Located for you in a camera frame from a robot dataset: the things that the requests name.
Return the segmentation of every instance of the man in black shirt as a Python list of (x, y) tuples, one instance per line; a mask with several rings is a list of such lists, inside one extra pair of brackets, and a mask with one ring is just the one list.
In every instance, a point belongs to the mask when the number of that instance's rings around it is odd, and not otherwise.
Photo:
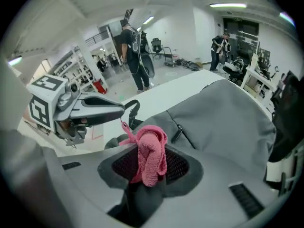
[(139, 65), (138, 54), (134, 53), (131, 49), (132, 45), (132, 29), (129, 23), (125, 20), (122, 22), (122, 33), (121, 33), (121, 43), (123, 52), (123, 61), (127, 61), (129, 69), (133, 76), (133, 79), (138, 88), (137, 93), (143, 92), (150, 88), (149, 77), (146, 75), (144, 68)]
[(222, 36), (217, 36), (212, 39), (212, 46), (211, 46), (211, 67), (210, 71), (218, 71), (217, 65), (219, 64), (219, 54), (224, 47), (224, 41), (229, 39), (229, 33), (224, 33)]

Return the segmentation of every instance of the railing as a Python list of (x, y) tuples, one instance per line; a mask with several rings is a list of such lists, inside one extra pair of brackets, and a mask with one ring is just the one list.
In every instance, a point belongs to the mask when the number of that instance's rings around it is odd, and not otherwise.
[(100, 34), (97, 34), (89, 39), (86, 40), (86, 44), (88, 47), (102, 41), (102, 40), (105, 40), (105, 39), (108, 39), (109, 38), (109, 35), (108, 35), (108, 32), (107, 31), (103, 31), (101, 32)]

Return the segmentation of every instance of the gray fabric cover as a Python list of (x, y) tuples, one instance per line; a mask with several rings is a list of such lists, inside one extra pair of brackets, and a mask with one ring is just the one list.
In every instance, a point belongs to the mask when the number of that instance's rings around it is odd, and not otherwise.
[(145, 125), (156, 125), (166, 132), (171, 142), (178, 124), (183, 133), (171, 146), (225, 157), (263, 179), (276, 129), (254, 100), (236, 85), (225, 79), (216, 81), (200, 93), (150, 117), (134, 132)]

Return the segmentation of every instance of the black pants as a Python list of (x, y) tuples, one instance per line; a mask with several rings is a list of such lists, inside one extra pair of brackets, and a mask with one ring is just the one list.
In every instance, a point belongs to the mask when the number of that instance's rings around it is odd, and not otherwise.
[(219, 53), (216, 53), (215, 51), (211, 51), (211, 67), (210, 71), (213, 71), (217, 68), (217, 65), (219, 64)]
[(149, 87), (150, 86), (149, 77), (147, 76), (144, 68), (142, 66), (139, 66), (138, 59), (134, 58), (132, 61), (128, 62), (128, 65), (138, 90), (143, 90), (143, 83), (145, 87)]

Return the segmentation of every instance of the ceiling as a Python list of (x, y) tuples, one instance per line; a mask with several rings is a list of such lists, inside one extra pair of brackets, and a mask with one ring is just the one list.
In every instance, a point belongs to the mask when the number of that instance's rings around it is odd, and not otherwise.
[[(84, 31), (96, 24), (124, 16), (134, 9), (130, 23), (139, 27), (150, 16), (180, 0), (29, 0), (16, 16), (2, 41), (7, 58), (49, 55), (71, 38), (77, 29)], [(215, 9), (223, 17), (242, 17), (266, 23), (295, 37), (295, 30), (279, 17), (280, 8), (273, 0), (193, 0), (200, 7), (217, 2), (245, 2), (246, 9)]]

